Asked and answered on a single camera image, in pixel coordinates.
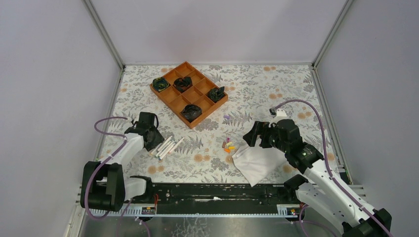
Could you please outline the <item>white marker pen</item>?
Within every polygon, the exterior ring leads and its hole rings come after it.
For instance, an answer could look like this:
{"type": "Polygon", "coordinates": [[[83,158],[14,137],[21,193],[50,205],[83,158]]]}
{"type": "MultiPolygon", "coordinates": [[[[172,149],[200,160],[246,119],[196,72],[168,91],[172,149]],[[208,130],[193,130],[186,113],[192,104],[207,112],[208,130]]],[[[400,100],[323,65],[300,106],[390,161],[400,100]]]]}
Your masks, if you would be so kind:
{"type": "Polygon", "coordinates": [[[165,141],[163,141],[161,144],[159,144],[150,154],[153,155],[153,156],[156,156],[157,153],[159,151],[161,151],[168,142],[171,141],[171,139],[172,139],[172,136],[168,137],[165,141]]]}

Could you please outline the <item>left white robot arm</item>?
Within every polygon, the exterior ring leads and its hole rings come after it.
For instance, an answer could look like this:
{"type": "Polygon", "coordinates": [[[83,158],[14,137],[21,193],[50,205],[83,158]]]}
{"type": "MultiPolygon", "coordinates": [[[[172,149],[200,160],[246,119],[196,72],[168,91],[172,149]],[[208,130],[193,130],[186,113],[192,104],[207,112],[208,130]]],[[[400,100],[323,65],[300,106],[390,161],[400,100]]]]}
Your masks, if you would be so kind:
{"type": "Polygon", "coordinates": [[[153,198],[152,180],[141,175],[124,176],[134,156],[142,150],[151,151],[164,141],[159,132],[156,114],[141,112],[137,120],[128,122],[122,133],[97,132],[121,138],[122,143],[106,158],[89,161],[83,170],[81,187],[81,207],[106,212],[119,211],[127,200],[149,201],[153,198]]]}

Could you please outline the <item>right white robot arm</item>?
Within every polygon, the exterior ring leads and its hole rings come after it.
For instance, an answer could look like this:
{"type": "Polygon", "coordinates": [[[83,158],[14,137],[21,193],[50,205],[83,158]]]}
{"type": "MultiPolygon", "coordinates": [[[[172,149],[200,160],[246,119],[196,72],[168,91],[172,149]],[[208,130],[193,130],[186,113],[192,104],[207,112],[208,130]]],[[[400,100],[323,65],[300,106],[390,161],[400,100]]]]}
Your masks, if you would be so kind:
{"type": "Polygon", "coordinates": [[[343,237],[391,236],[390,213],[374,208],[339,176],[332,175],[324,156],[303,141],[293,120],[256,121],[243,139],[251,147],[260,140],[261,148],[283,152],[287,162],[300,172],[286,181],[285,187],[333,224],[343,237]]]}

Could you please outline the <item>white marker green end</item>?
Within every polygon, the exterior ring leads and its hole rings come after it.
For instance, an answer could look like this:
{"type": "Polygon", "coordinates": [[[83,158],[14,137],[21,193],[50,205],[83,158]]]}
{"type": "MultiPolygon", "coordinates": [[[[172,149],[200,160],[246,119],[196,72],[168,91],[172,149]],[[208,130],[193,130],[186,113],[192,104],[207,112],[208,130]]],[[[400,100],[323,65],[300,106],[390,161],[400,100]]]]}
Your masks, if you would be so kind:
{"type": "Polygon", "coordinates": [[[160,157],[161,155],[162,155],[162,153],[167,149],[167,148],[169,148],[172,144],[174,143],[174,141],[173,140],[171,140],[170,142],[168,142],[166,145],[165,145],[165,147],[161,150],[161,151],[159,151],[158,153],[157,153],[157,155],[155,156],[155,157],[160,157]]]}

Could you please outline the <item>white marker blue end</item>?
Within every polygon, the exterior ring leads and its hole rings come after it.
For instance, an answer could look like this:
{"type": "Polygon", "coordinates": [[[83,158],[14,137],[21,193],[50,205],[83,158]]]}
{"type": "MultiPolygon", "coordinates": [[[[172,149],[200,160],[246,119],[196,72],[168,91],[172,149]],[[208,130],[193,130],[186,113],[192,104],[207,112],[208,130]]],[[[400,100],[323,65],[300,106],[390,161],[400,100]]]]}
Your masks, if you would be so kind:
{"type": "Polygon", "coordinates": [[[159,160],[162,160],[169,152],[175,149],[177,146],[177,143],[173,143],[169,148],[167,148],[160,157],[158,157],[159,160]]]}

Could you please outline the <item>white folded cloth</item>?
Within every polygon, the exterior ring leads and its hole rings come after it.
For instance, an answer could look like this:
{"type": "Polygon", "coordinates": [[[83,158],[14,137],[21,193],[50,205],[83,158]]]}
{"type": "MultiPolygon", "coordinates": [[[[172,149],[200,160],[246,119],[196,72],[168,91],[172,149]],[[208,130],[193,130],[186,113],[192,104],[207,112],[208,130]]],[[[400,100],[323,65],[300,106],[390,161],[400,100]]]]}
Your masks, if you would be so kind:
{"type": "Polygon", "coordinates": [[[277,167],[287,162],[285,153],[276,148],[241,146],[232,156],[235,167],[251,187],[257,185],[277,167]]]}

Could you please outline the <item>green patterned rolled tie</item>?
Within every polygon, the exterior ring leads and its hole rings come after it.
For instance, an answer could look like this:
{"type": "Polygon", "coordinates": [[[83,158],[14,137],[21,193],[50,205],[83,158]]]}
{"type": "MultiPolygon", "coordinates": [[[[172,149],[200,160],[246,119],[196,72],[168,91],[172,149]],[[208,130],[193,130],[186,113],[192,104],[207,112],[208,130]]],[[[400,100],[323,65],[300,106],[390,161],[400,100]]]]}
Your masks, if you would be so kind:
{"type": "Polygon", "coordinates": [[[168,83],[168,81],[164,77],[159,77],[159,78],[155,78],[152,81],[152,87],[157,92],[162,92],[162,91],[166,90],[167,88],[169,88],[170,84],[168,83]]]}

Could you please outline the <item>dark blue rolled tie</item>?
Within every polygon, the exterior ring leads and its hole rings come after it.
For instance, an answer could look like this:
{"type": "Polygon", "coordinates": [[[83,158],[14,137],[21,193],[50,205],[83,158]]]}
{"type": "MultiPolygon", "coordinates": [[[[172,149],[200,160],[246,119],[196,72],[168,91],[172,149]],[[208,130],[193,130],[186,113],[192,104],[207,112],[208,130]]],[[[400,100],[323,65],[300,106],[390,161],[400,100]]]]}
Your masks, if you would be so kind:
{"type": "Polygon", "coordinates": [[[188,104],[180,112],[180,114],[189,122],[192,123],[196,118],[202,115],[202,109],[195,104],[188,104]]]}

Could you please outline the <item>orange wooden compartment tray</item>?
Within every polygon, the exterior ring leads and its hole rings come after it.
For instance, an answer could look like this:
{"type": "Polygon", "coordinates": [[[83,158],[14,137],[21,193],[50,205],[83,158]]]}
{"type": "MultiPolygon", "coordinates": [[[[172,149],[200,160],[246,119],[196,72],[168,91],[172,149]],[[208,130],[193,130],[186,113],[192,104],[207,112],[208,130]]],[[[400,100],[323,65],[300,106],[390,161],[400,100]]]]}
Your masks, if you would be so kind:
{"type": "Polygon", "coordinates": [[[190,129],[196,127],[228,100],[228,95],[225,91],[225,96],[217,103],[214,103],[212,100],[210,100],[207,97],[207,93],[210,89],[219,86],[215,85],[214,82],[212,82],[208,77],[204,76],[203,73],[193,67],[189,62],[183,62],[161,77],[164,77],[168,81],[170,87],[162,92],[157,92],[152,87],[151,83],[151,91],[156,94],[156,96],[164,104],[166,104],[173,111],[173,113],[178,116],[179,119],[181,119],[190,129]],[[191,77],[193,85],[185,92],[180,93],[173,87],[173,82],[177,78],[183,77],[191,77]],[[202,109],[202,115],[196,118],[192,123],[189,123],[180,114],[180,112],[188,104],[195,104],[202,109]]]}

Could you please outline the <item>dark green rolled tie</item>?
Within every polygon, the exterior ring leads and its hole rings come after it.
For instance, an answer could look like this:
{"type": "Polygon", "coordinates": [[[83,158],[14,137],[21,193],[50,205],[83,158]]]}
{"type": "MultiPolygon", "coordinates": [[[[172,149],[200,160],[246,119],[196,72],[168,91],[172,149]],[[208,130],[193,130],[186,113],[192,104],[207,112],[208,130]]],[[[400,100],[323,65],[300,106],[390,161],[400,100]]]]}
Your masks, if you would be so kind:
{"type": "Polygon", "coordinates": [[[224,86],[214,87],[209,90],[209,92],[207,93],[207,97],[210,100],[212,100],[214,103],[217,103],[225,96],[224,90],[225,90],[224,86]]]}

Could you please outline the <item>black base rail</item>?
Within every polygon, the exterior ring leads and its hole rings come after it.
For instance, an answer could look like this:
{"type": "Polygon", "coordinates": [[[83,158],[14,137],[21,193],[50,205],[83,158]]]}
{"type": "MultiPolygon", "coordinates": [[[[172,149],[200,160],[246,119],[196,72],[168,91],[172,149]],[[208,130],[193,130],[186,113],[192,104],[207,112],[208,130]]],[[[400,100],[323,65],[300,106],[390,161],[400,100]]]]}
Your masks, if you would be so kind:
{"type": "Polygon", "coordinates": [[[284,185],[154,183],[134,204],[156,207],[164,215],[294,215],[301,202],[284,185]]]}

